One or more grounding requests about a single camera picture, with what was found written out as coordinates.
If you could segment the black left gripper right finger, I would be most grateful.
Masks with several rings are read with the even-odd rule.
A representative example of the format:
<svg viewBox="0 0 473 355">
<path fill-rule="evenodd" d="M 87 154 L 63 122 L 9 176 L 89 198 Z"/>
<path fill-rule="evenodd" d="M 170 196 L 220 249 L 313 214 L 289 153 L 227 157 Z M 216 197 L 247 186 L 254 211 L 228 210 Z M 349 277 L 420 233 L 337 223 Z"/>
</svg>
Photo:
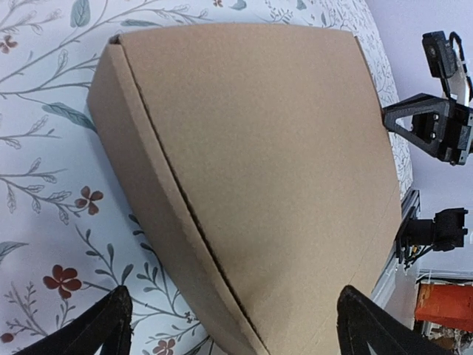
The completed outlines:
<svg viewBox="0 0 473 355">
<path fill-rule="evenodd" d="M 402 325 L 352 285 L 339 294 L 336 328 L 343 355 L 456 353 Z"/>
</svg>

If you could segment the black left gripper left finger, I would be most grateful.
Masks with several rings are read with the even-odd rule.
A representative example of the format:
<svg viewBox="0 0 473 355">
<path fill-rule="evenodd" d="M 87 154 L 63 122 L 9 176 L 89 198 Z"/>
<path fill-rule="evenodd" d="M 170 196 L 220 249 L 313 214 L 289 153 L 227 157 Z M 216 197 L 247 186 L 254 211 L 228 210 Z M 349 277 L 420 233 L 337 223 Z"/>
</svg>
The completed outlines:
<svg viewBox="0 0 473 355">
<path fill-rule="evenodd" d="M 82 315 L 29 345 L 21 355 L 130 354 L 132 299 L 124 285 L 111 290 Z"/>
</svg>

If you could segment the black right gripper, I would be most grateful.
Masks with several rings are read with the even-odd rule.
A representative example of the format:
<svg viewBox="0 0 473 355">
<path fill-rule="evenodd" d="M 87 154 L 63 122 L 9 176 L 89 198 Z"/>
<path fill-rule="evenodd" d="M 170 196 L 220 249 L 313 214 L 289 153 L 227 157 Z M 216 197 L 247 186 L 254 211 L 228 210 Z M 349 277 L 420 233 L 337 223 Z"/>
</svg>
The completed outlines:
<svg viewBox="0 0 473 355">
<path fill-rule="evenodd" d="M 431 157 L 463 166 L 472 153 L 472 109 L 418 94 L 383 108 L 382 123 Z"/>
</svg>

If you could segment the brown cardboard box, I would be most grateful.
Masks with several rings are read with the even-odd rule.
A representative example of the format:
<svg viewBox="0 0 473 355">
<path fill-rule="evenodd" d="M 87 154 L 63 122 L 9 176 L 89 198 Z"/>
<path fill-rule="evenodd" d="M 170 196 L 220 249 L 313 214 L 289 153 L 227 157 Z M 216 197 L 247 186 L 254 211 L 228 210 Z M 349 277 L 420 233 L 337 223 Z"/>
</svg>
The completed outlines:
<svg viewBox="0 0 473 355">
<path fill-rule="evenodd" d="M 337 354 L 401 222 L 358 39 L 281 24 L 123 33 L 87 103 L 164 268 L 228 354 Z"/>
</svg>

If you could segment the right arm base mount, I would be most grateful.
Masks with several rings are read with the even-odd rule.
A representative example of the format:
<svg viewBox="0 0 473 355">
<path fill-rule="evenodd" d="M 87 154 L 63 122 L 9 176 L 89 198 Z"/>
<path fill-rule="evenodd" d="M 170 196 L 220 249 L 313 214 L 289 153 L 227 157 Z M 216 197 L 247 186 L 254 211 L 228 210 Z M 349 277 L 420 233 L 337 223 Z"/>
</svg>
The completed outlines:
<svg viewBox="0 0 473 355">
<path fill-rule="evenodd" d="M 469 211 L 465 208 L 444 209 L 432 219 L 418 214 L 405 224 L 400 241 L 405 247 L 404 270 L 411 268 L 429 252 L 447 252 L 463 248 L 469 233 L 466 226 Z"/>
</svg>

